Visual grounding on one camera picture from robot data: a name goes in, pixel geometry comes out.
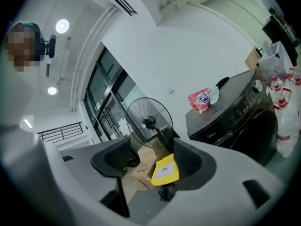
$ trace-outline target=fan grille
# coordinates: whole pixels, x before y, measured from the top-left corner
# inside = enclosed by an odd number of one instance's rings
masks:
[[[173,137],[173,121],[169,112],[160,102],[148,97],[131,103],[127,109],[127,126],[132,136],[147,147],[165,146]]]

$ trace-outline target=control panel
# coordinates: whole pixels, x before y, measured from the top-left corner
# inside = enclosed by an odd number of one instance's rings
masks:
[[[229,110],[230,123],[233,127],[246,113],[252,113],[256,99],[262,92],[263,84],[260,80],[250,81],[244,92],[232,104]]]

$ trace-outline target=metal railing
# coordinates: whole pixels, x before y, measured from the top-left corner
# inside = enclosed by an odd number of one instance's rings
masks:
[[[55,143],[83,133],[84,132],[81,127],[81,122],[77,122],[67,126],[39,132],[38,136],[42,141],[50,141],[52,143]]]

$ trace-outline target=window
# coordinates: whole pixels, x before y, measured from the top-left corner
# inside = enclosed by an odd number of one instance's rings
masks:
[[[131,93],[135,86],[136,83],[131,77],[127,76],[117,91],[122,102]]]
[[[113,55],[106,50],[103,57],[100,59],[100,65],[106,71],[109,81],[112,81],[114,75],[117,73],[118,69],[121,67]]]
[[[96,67],[96,71],[91,80],[89,90],[96,104],[100,103],[104,93],[107,89],[107,85],[104,81],[104,76],[101,71]]]
[[[96,62],[84,100],[92,125],[102,142],[130,134],[127,119],[131,121],[131,116],[128,116],[127,108],[140,97],[145,95],[105,49]],[[145,138],[135,123],[131,124],[131,130]]]

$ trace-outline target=pink package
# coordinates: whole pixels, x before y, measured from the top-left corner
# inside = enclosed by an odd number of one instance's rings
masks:
[[[211,89],[206,88],[188,96],[190,105],[195,111],[202,113],[208,108],[210,91]]]

